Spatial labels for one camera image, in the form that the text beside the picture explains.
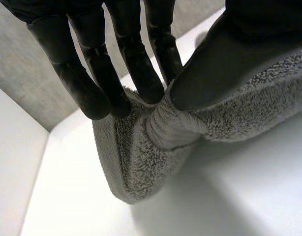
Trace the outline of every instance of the white surface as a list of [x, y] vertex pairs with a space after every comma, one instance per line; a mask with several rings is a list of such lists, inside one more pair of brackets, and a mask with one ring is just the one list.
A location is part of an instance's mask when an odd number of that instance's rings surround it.
[[0, 90], [0, 236], [18, 236], [49, 133]]
[[[178, 40], [183, 62], [220, 13]], [[111, 194], [78, 111], [51, 134], [22, 231], [36, 235], [302, 236], [302, 114], [249, 142], [202, 142], [171, 183], [129, 206]]]

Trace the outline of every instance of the folded towel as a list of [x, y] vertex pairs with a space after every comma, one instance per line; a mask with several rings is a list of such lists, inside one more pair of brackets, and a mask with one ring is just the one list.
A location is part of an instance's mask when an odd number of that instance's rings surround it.
[[177, 110], [169, 95], [148, 105], [126, 89], [132, 112], [93, 121], [97, 151], [112, 193], [128, 204], [154, 195], [183, 165], [198, 140], [255, 137], [302, 111], [302, 51], [257, 74], [211, 107]]

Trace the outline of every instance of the towel fold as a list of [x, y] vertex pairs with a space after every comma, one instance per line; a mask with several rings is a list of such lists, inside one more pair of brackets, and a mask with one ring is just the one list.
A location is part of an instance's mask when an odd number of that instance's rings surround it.
[[126, 89], [132, 112], [93, 121], [97, 151], [113, 194], [134, 204], [154, 195], [179, 171], [203, 137], [213, 142], [253, 138], [302, 111], [302, 51], [257, 74], [211, 107], [181, 112], [170, 87], [157, 105]]

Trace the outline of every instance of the gray wall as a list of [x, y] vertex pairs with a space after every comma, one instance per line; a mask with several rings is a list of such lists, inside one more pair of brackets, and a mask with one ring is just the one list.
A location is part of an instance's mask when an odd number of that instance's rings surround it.
[[[173, 34], [180, 37], [223, 4], [224, 0], [177, 0]], [[105, 15], [107, 48], [118, 75], [122, 77], [127, 69], [121, 59], [107, 10]], [[143, 6], [141, 16], [142, 38], [151, 56]], [[77, 109], [25, 23], [17, 20], [1, 4], [0, 88], [48, 131]]]

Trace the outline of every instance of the robotic hand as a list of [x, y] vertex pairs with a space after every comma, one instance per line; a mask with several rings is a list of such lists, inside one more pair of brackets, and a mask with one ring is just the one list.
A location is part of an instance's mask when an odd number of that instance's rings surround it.
[[[130, 103], [105, 46], [103, 0], [0, 0], [25, 21], [62, 83], [91, 119], [130, 113]], [[302, 49], [302, 0], [226, 0], [226, 11], [183, 68], [171, 35], [175, 0], [144, 0], [151, 45], [181, 111], [221, 101], [270, 65]], [[141, 98], [164, 95], [140, 38], [140, 0], [105, 0], [122, 57]], [[95, 83], [81, 66], [73, 26]]]
[[[171, 23], [175, 0], [144, 0], [149, 39], [167, 85], [182, 70]], [[0, 0], [27, 27], [47, 54], [63, 85], [84, 114], [124, 118], [131, 111], [105, 45], [105, 2], [128, 71], [141, 98], [158, 103], [164, 88], [140, 37], [140, 0]], [[68, 21], [93, 75], [82, 67]]]

